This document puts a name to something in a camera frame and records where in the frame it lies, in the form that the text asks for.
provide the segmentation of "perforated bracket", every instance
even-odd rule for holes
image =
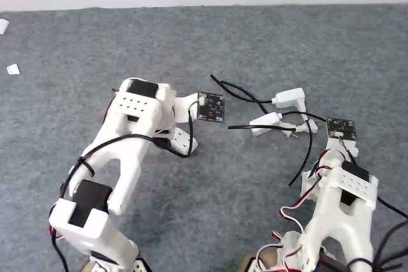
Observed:
[[[159,108],[157,99],[119,91],[115,97],[115,108],[123,114],[136,118],[151,114],[154,109]]]
[[[366,205],[375,210],[377,202],[378,179],[370,176],[367,182],[354,174],[345,171],[341,167],[334,168],[327,177],[329,187],[337,188],[350,192],[366,202]]]

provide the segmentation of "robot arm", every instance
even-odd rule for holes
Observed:
[[[69,181],[73,198],[59,199],[49,221],[71,245],[90,255],[104,270],[127,271],[134,264],[138,247],[115,228],[109,213],[125,212],[140,177],[149,140],[163,138],[177,144],[177,139],[173,139],[178,129],[175,123],[188,121],[189,115],[192,120],[196,118],[196,101],[198,94],[176,98],[168,84],[127,79],[116,93],[95,140],[84,150],[82,157],[86,162],[77,167]],[[132,134],[143,137],[123,138]],[[113,190],[92,181],[111,159],[120,160],[120,177]]]

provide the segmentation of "black wire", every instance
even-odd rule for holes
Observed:
[[[300,173],[302,173],[308,159],[309,159],[309,155],[310,155],[310,151],[312,150],[312,143],[313,143],[313,136],[312,136],[312,129],[310,128],[310,124],[309,121],[306,120],[306,124],[307,124],[307,128],[309,129],[309,147],[307,149],[307,153],[305,156],[305,159],[303,160],[302,165],[300,166],[300,169],[298,170],[297,174],[295,174],[295,176],[293,177],[293,179],[289,182],[289,186],[292,186],[292,184],[296,181],[296,179],[300,176]]]
[[[229,125],[229,130],[236,130],[236,129],[274,129],[274,130],[281,130],[281,131],[295,131],[294,127],[279,127],[277,125]]]
[[[307,113],[306,111],[287,111],[286,113],[283,113],[282,116],[286,116],[286,115],[290,115],[290,114],[304,114],[304,115],[319,119],[319,120],[321,120],[323,122],[326,122],[326,119],[324,119],[323,117],[313,115],[311,113]]]
[[[226,81],[221,81],[221,83],[222,84],[224,84],[224,85],[228,85],[228,86],[230,86],[230,87],[233,87],[234,89],[238,89],[238,90],[240,90],[241,92],[243,92],[245,95],[247,95],[248,97],[250,97],[252,100],[252,102],[255,102],[258,106],[259,106],[259,108],[261,109],[261,111],[263,111],[263,113],[264,114],[267,114],[268,113],[268,111],[266,110],[266,108],[255,98],[255,96],[254,95],[252,95],[250,92],[248,92],[247,90],[245,90],[245,89],[243,89],[242,87],[239,87],[238,85],[235,85],[235,84],[233,84],[233,83],[230,83],[230,82],[226,82]]]
[[[376,269],[374,271],[387,272],[387,271],[400,269],[400,268],[402,268],[402,266],[403,266],[402,264],[393,264],[392,266],[388,266],[388,267],[385,267],[385,268],[379,268],[379,269]]]
[[[401,229],[402,227],[404,227],[404,226],[406,226],[406,225],[408,225],[408,220],[405,220],[405,221],[403,221],[403,222],[401,222],[401,223],[398,223],[397,225],[393,226],[393,227],[384,235],[384,237],[382,238],[382,240],[381,240],[381,242],[380,242],[380,245],[379,245],[379,247],[378,247],[378,250],[377,250],[377,252],[375,253],[375,256],[374,256],[373,264],[374,264],[375,267],[380,266],[380,265],[379,265],[379,261],[380,261],[380,258],[381,258],[381,254],[382,254],[382,252],[383,252],[383,250],[384,250],[384,248],[385,248],[385,246],[386,246],[388,240],[390,240],[391,236],[392,236],[397,230]]]
[[[372,262],[370,262],[368,259],[366,258],[354,258],[351,262],[349,262],[349,264],[347,265],[347,268],[350,269],[351,265],[355,264],[356,262],[364,262],[366,264],[368,264],[370,267],[372,267]]]
[[[213,79],[223,90],[225,90],[227,93],[229,93],[231,96],[236,97],[239,100],[243,100],[243,101],[247,101],[247,102],[252,102],[252,103],[256,103],[256,101],[258,103],[272,103],[272,100],[253,100],[253,99],[248,99],[242,96],[237,95],[236,93],[230,91],[226,86],[224,86],[224,84],[232,86],[232,83],[229,82],[225,82],[225,81],[219,81],[214,75],[210,75],[211,79]],[[234,88],[238,89],[238,85],[233,84]]]
[[[64,256],[64,254],[62,254],[61,250],[59,249],[59,247],[57,245],[57,231],[55,229],[52,230],[51,243],[52,243],[52,246],[54,247],[55,251],[57,252],[59,258],[62,261],[62,265],[64,266],[65,272],[69,272],[68,264],[66,262],[65,256]]]
[[[385,207],[388,207],[390,210],[393,210],[394,212],[396,212],[397,214],[399,214],[400,216],[403,216],[404,218],[408,219],[408,214],[404,213],[402,210],[399,210],[398,208],[395,208],[394,206],[392,206],[391,204],[387,203],[385,200],[383,200],[381,197],[377,196],[377,200],[384,205]]]
[[[379,266],[382,267],[383,265],[389,263],[390,261],[394,261],[395,259],[404,257],[408,255],[408,247],[403,248],[401,251],[398,251],[396,253],[394,253],[393,255],[383,259],[380,263]]]

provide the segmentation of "connector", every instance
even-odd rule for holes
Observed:
[[[317,130],[319,129],[317,127],[317,124],[314,122],[313,119],[309,119],[309,125],[310,125],[310,130],[312,130],[312,133],[315,134]],[[307,132],[309,133],[309,128],[307,127],[307,123],[305,122],[302,125],[298,125],[296,127],[296,132],[302,133],[302,132]]]
[[[276,94],[272,99],[272,103],[277,108],[289,108],[294,106],[298,111],[306,111],[305,92],[301,87]],[[302,118],[303,120],[308,119],[305,114],[302,114]]]
[[[188,154],[189,152],[189,145],[190,145],[190,134],[183,131],[179,127],[174,129],[174,137],[170,141],[171,147],[176,151],[180,152],[181,154]],[[193,147],[191,152],[193,152],[198,147],[198,142],[195,138],[193,138]]]
[[[263,115],[262,117],[259,117],[257,119],[254,119],[249,122],[250,125],[275,125],[282,119],[282,114],[280,113],[269,113],[266,115]],[[264,128],[254,128],[251,129],[253,135],[258,136],[261,135],[265,132],[270,131],[271,129],[264,129]]]
[[[295,126],[294,124],[289,124],[289,123],[287,123],[287,122],[282,122],[282,121],[279,122],[278,126],[279,126],[279,127],[288,127],[288,128],[290,128],[290,129],[295,129],[295,128],[296,128],[296,126]],[[282,132],[283,134],[285,134],[286,137],[294,136],[294,137],[298,138],[297,135],[292,134],[292,131],[281,131],[281,132]]]

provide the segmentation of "white plastic piece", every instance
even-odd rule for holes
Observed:
[[[174,130],[174,138],[170,141],[171,147],[181,154],[186,155],[189,151],[190,145],[190,134],[183,131],[179,127]],[[198,142],[193,138],[193,147],[191,151],[193,152],[198,147]]]
[[[314,122],[313,119],[309,119],[309,125],[310,125],[310,130],[312,131],[313,134],[317,133],[319,128],[317,127],[317,124]],[[307,132],[309,133],[309,128],[307,127],[306,122],[303,123],[302,125],[299,125],[296,127],[296,132],[302,133],[302,132]]]
[[[3,35],[6,32],[9,23],[8,20],[0,18],[0,35]]]
[[[9,75],[19,75],[20,74],[20,70],[17,66],[17,64],[13,64],[7,67],[7,72]]]
[[[358,148],[356,148],[356,142],[354,140],[338,140],[337,138],[328,138],[326,149],[336,149],[341,152],[346,156],[346,159],[350,161],[349,154],[345,150],[343,144],[346,146],[346,148],[350,151],[351,155],[354,157],[357,157],[358,155]]]
[[[282,119],[282,114],[280,113],[269,113],[265,114],[262,117],[259,117],[257,119],[254,119],[249,122],[250,125],[275,125]],[[258,136],[260,134],[263,134],[265,132],[271,131],[271,129],[267,128],[255,128],[251,129],[253,135]]]
[[[272,99],[272,103],[276,105],[277,108],[289,108],[290,106],[294,106],[298,111],[306,111],[305,92],[301,87],[285,90],[284,92],[276,94]],[[305,114],[302,114],[302,118],[303,120],[308,119]]]
[[[84,227],[70,224],[76,205],[59,199],[50,216],[50,225],[82,253],[89,255],[93,250],[117,262],[119,269],[130,267],[139,254],[137,245],[119,232],[109,215],[101,210],[92,209]]]
[[[197,103],[198,93],[192,94],[187,97],[176,97],[174,100],[175,121],[177,123],[183,123],[189,121],[188,109],[190,107],[190,114],[193,120],[197,119]]]
[[[280,121],[279,123],[278,123],[278,126],[279,127],[287,127],[287,128],[290,128],[290,129],[296,129],[296,126],[294,125],[294,124],[289,124],[289,123],[287,123],[287,122],[282,122],[282,121]],[[283,134],[285,134],[286,135],[286,137],[290,137],[290,135],[292,134],[292,131],[281,131]]]

